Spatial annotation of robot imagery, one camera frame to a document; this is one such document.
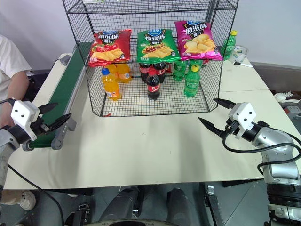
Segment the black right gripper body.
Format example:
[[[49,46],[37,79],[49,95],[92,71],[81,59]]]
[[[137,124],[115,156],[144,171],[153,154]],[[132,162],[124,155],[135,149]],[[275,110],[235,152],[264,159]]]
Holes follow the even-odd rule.
[[[237,120],[231,120],[230,118],[226,121],[225,130],[220,133],[220,138],[224,139],[228,135],[233,134],[239,128],[239,122]]]

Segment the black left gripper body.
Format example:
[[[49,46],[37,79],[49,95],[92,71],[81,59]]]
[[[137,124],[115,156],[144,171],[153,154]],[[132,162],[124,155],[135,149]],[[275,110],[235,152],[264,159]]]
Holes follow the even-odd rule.
[[[36,136],[45,135],[50,132],[48,125],[44,123],[41,117],[38,117],[35,122],[32,122],[30,128]]]

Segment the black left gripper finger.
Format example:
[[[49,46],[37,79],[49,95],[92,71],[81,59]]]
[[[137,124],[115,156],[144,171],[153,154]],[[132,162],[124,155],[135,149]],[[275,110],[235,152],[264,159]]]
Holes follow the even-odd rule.
[[[53,103],[47,103],[45,105],[41,105],[38,107],[39,109],[39,115],[44,115],[50,111],[52,111],[56,106],[58,105],[57,102],[53,102]]]
[[[57,118],[52,124],[48,125],[49,131],[54,131],[63,126],[71,117],[71,113],[62,115]]]

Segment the person's bare hand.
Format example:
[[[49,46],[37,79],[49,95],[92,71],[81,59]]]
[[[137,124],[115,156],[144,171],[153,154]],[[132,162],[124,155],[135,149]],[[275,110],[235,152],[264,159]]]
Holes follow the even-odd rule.
[[[0,127],[5,127],[5,126],[13,126],[14,122],[11,118],[11,111],[12,107],[11,106],[4,106],[2,107],[1,114],[0,114]]]

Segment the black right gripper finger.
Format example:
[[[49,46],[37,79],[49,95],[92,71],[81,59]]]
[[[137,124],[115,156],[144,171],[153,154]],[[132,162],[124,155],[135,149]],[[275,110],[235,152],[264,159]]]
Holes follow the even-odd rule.
[[[220,134],[221,134],[221,130],[220,129],[218,129],[218,128],[216,128],[215,126],[214,126],[214,124],[212,124],[211,122],[209,122],[209,121],[207,121],[207,120],[205,120],[205,119],[203,119],[203,118],[198,118],[199,120],[200,120],[200,122],[209,130],[209,131],[211,131],[211,132],[213,132],[214,134],[216,134],[216,135],[218,135],[218,136],[220,136]]]
[[[223,106],[227,109],[232,109],[236,105],[234,102],[226,99],[214,98],[213,100],[220,106]]]

